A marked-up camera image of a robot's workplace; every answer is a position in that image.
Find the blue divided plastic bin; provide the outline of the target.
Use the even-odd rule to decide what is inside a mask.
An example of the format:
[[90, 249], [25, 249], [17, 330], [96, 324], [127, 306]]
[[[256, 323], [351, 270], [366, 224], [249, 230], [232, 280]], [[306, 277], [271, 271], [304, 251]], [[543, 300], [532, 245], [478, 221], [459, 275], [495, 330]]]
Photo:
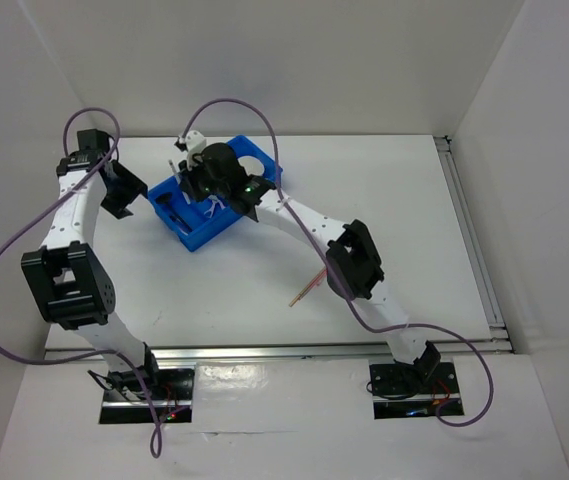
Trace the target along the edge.
[[[238, 157], [252, 156], [258, 158], [265, 167], [262, 176], [269, 181], [275, 181], [276, 171], [274, 160], [250, 139], [244, 135], [238, 135], [228, 140], [226, 144], [235, 150]], [[179, 224], [171, 220], [166, 209], [166, 204], [158, 204], [156, 202], [156, 197], [165, 192], [172, 193], [170, 204], [191, 227], [192, 231], [190, 233], [187, 233]], [[222, 200], [226, 208], [224, 210], [218, 210], [212, 219], [208, 219], [204, 215], [204, 212], [209, 208], [210, 200], [206, 199], [202, 202], [195, 202], [191, 199], [191, 204], [187, 205], [173, 176], [151, 188], [148, 191], [148, 200], [160, 220], [177, 235], [182, 244], [190, 252], [196, 251], [241, 218], [240, 214], [235, 213], [230, 206]]]

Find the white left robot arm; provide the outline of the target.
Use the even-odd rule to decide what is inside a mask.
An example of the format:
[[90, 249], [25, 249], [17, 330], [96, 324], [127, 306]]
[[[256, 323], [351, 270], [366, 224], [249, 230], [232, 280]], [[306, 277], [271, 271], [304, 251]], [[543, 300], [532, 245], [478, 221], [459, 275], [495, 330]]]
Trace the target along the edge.
[[148, 399], [161, 387], [157, 361], [117, 315], [114, 284], [93, 250], [99, 211], [128, 217], [129, 205], [146, 197], [148, 187], [117, 160], [83, 183], [110, 149], [111, 137], [89, 129], [79, 131], [77, 140], [77, 151], [56, 168], [63, 203], [39, 249], [22, 256], [21, 268], [43, 319], [104, 351], [110, 387]]

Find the white thin makeup pencil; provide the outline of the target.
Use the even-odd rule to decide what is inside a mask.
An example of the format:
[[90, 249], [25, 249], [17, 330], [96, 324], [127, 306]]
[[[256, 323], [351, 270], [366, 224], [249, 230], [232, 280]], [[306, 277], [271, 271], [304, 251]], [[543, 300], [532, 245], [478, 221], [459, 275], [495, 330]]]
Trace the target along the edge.
[[171, 169], [171, 171], [172, 171], [173, 177], [175, 178], [175, 180], [176, 180], [176, 182], [177, 182], [177, 185], [178, 185], [178, 187], [179, 187], [179, 190], [180, 190], [180, 192], [181, 192], [181, 194], [182, 194], [182, 196], [183, 196], [183, 198], [184, 198], [184, 201], [186, 202], [187, 205], [190, 205], [190, 204], [191, 204], [191, 199], [190, 199], [190, 197], [188, 196], [188, 194], [187, 194], [187, 193], [182, 189], [182, 187], [181, 187], [182, 178], [181, 178], [180, 172], [178, 171], [178, 168], [176, 167], [176, 165], [175, 165], [175, 163], [174, 163], [174, 161], [173, 161], [172, 159], [168, 159], [168, 164], [169, 164], [169, 167], [170, 167], [170, 169]]

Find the long pink makeup brush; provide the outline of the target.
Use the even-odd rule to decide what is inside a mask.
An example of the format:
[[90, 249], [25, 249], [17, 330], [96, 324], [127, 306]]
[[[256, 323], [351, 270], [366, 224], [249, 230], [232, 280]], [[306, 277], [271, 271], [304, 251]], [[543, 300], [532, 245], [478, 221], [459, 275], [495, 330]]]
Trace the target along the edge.
[[327, 276], [326, 271], [321, 272], [321, 274], [318, 276], [318, 279], [316, 281], [316, 285], [321, 285], [324, 282], [326, 276]]

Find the round cream powder puff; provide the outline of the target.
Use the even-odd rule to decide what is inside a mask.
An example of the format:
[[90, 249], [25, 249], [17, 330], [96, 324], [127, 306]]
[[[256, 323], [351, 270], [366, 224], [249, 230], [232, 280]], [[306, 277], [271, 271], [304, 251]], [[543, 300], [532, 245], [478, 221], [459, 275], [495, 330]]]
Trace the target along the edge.
[[241, 156], [238, 158], [238, 162], [248, 175], [262, 176], [264, 174], [265, 167], [258, 158]]

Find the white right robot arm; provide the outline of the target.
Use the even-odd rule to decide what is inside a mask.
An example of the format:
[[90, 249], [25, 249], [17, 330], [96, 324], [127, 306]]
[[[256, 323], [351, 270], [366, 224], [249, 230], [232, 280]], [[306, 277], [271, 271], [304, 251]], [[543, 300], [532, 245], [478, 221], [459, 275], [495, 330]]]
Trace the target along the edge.
[[279, 153], [274, 179], [248, 174], [233, 147], [208, 143], [197, 131], [175, 142], [186, 155], [179, 162], [180, 187], [194, 201], [214, 195], [256, 223], [274, 227], [312, 248], [327, 269], [330, 289], [370, 333], [385, 337], [400, 379], [412, 392], [435, 379], [441, 355], [423, 336], [410, 331], [409, 315], [385, 280], [382, 259], [365, 223], [335, 220], [294, 200], [282, 189]]

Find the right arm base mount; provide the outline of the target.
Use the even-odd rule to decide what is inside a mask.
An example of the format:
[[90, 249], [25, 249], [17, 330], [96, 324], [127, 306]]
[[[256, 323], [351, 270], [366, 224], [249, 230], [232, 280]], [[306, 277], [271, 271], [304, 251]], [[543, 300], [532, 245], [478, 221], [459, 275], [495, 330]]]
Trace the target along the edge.
[[452, 361], [442, 361], [425, 381], [399, 363], [372, 363], [366, 390], [372, 397], [375, 420], [461, 417], [464, 407]]

